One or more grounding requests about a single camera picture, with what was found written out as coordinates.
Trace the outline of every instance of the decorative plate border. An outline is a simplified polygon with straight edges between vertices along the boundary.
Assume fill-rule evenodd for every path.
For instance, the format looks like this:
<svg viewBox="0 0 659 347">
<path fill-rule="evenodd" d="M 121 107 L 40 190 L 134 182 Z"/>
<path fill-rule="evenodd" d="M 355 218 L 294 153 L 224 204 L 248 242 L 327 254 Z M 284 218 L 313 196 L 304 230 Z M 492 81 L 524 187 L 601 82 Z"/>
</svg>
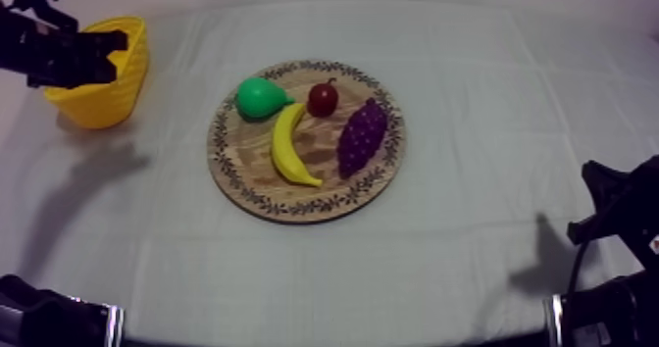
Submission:
<svg viewBox="0 0 659 347">
<path fill-rule="evenodd" d="M 257 209 L 256 215 L 260 212 L 262 218 L 274 220 L 272 216 L 290 215 L 294 217 L 304 217 L 314 213 L 331 212 L 339 208 L 342 215 L 349 214 L 354 210 L 359 209 L 364 203 L 362 199 L 365 194 L 371 192 L 376 182 L 382 179 L 387 170 L 397 171 L 400 166 L 402 157 L 404 155 L 404 122 L 400 110 L 392 103 L 391 95 L 386 91 L 376 79 L 364 74 L 362 71 L 347 66 L 339 62 L 316 61 L 316 60 L 303 60 L 292 61 L 279 64 L 277 66 L 265 69 L 257 73 L 255 76 L 262 77 L 269 80 L 277 80 L 285 74 L 293 73 L 297 70 L 313 70 L 317 72 L 336 73 L 339 72 L 343 76 L 352 77 L 353 80 L 364 83 L 367 87 L 373 89 L 373 98 L 382 107 L 387 116 L 387 131 L 380 149 L 384 149 L 384 157 L 382 158 L 383 166 L 378 164 L 371 167 L 366 173 L 361 173 L 361 178 L 353 181 L 347 188 L 346 192 L 338 195 L 334 194 L 333 197 L 326 199 L 312 199 L 300 200 L 294 204 L 281 203 L 268 195 L 258 193 L 252 187 L 248 187 L 235 166 L 232 158 L 228 156 L 226 149 L 228 143 L 226 137 L 228 135 L 227 120 L 228 113 L 235 109 L 235 93 L 225 99 L 224 104 L 220 107 L 217 114 L 211 123 L 211 131 L 209 135 L 209 147 L 213 151 L 210 153 L 210 164 L 217 164 L 220 172 L 228 179 L 228 184 L 234 190 L 237 190 L 241 198 L 252 205 L 252 209 Z M 308 223 L 319 223 L 325 220 L 316 221 L 310 218 Z M 279 223 L 295 223 L 303 224 L 301 222 L 292 222 L 283 220 Z"/>
</svg>

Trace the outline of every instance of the yellow plastic basket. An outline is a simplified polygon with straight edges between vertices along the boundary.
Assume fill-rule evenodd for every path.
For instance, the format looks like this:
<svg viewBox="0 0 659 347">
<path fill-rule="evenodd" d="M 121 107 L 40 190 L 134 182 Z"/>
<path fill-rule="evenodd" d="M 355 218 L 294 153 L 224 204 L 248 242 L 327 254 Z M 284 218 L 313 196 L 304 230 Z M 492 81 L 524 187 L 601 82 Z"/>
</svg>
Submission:
<svg viewBox="0 0 659 347">
<path fill-rule="evenodd" d="M 117 17 L 91 25 L 85 32 L 120 29 L 128 36 L 128 49 L 108 59 L 117 67 L 117 79 L 66 89 L 46 87 L 45 96 L 65 116 L 84 128 L 106 128 L 130 116 L 149 66 L 146 24 L 140 17 Z"/>
</svg>

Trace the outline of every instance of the purple grapes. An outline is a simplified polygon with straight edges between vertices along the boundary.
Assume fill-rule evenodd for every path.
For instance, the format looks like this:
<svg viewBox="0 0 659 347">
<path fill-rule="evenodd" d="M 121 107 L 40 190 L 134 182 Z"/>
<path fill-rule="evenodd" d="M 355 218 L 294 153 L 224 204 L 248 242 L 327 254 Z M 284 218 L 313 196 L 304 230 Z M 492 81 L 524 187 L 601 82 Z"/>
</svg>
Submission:
<svg viewBox="0 0 659 347">
<path fill-rule="evenodd" d="M 338 174 L 347 179 L 376 155 L 386 132 L 386 113 L 373 98 L 355 112 L 338 139 Z"/>
</svg>

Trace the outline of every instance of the white tablecloth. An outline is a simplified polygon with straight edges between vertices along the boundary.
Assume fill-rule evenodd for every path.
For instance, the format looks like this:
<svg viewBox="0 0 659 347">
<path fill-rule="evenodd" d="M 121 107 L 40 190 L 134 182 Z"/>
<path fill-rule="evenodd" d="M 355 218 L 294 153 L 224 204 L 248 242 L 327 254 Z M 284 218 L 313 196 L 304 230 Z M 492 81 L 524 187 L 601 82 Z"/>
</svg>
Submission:
<svg viewBox="0 0 659 347">
<path fill-rule="evenodd" d="M 35 91 L 3 104 L 0 129 L 0 273 L 121 305 L 133 336 L 404 346 L 540 327 L 575 253 L 566 224 L 592 211 L 581 164 L 630 170 L 659 151 L 659 47 L 641 34 L 398 1 L 224 9 L 148 33 L 128 122 L 82 132 Z M 407 154 L 365 209 L 280 226 L 216 187 L 206 134 L 242 79 L 304 58 L 383 82 Z M 633 269 L 601 242 L 583 283 Z"/>
</svg>

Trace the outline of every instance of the toy fruit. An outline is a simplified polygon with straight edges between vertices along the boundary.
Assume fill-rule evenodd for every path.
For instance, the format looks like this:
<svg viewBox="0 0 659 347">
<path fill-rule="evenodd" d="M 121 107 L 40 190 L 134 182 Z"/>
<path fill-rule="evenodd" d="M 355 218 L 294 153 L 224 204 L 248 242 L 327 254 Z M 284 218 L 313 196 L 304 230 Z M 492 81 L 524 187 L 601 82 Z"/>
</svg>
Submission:
<svg viewBox="0 0 659 347">
<path fill-rule="evenodd" d="M 386 113 L 373 98 L 345 124 L 338 139 L 338 174 L 347 179 L 361 170 L 376 155 L 386 132 Z"/>
<path fill-rule="evenodd" d="M 309 114 L 322 118 L 329 117 L 334 113 L 336 104 L 338 104 L 338 92 L 331 85 L 334 81 L 336 81 L 336 78 L 330 78 L 327 83 L 319 83 L 311 88 L 309 102 L 307 103 Z"/>
<path fill-rule="evenodd" d="M 318 187 L 323 181 L 309 174 L 293 148 L 293 131 L 303 115 L 304 104 L 301 103 L 289 105 L 279 114 L 273 129 L 273 162 L 278 171 L 291 182 Z"/>
<path fill-rule="evenodd" d="M 274 83 L 263 78 L 247 78 L 238 86 L 236 107 L 246 120 L 261 120 L 295 102 Z"/>
</svg>

